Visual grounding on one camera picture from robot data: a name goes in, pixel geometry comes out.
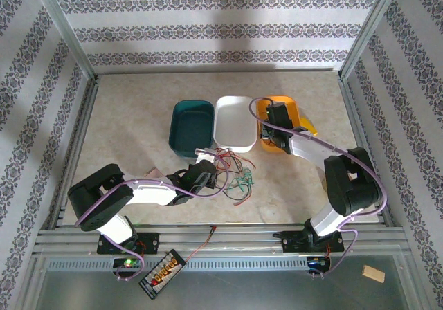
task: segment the patterned wallpaper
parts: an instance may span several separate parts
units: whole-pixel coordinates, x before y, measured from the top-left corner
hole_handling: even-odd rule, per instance
[[[0,0],[0,309],[13,308],[86,78],[40,0]]]
[[[338,70],[375,2],[58,1],[97,73]]]
[[[443,309],[442,0],[392,0],[348,84],[432,309]]]

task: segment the beige floor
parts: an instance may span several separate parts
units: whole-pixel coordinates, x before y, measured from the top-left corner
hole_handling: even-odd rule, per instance
[[[215,105],[224,95],[291,96],[321,138],[341,147],[355,147],[333,72],[104,75],[74,183],[108,163],[117,163],[132,175],[144,175],[154,166],[164,174],[187,167],[188,161],[168,146],[174,105],[186,99],[208,100]],[[173,207],[134,204],[120,213],[135,224],[292,223],[304,222],[325,204],[327,196],[311,163],[266,153],[258,142],[244,156],[257,169],[253,170],[253,196],[238,207],[219,195]],[[63,223],[75,220],[68,203]]]

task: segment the teal container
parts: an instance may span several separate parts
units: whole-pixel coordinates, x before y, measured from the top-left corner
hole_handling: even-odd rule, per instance
[[[178,156],[194,158],[195,149],[213,144],[214,106],[205,100],[183,100],[172,112],[169,146]]]

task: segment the circuit board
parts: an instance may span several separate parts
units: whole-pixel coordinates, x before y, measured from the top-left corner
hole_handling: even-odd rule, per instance
[[[153,300],[185,265],[183,258],[172,249],[138,284]]]

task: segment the white container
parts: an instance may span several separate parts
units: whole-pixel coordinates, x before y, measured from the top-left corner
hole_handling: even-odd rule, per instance
[[[244,153],[254,146],[257,140],[257,121],[249,113],[251,100],[250,97],[236,95],[218,99],[214,120],[214,141],[218,147],[230,147],[234,152]]]

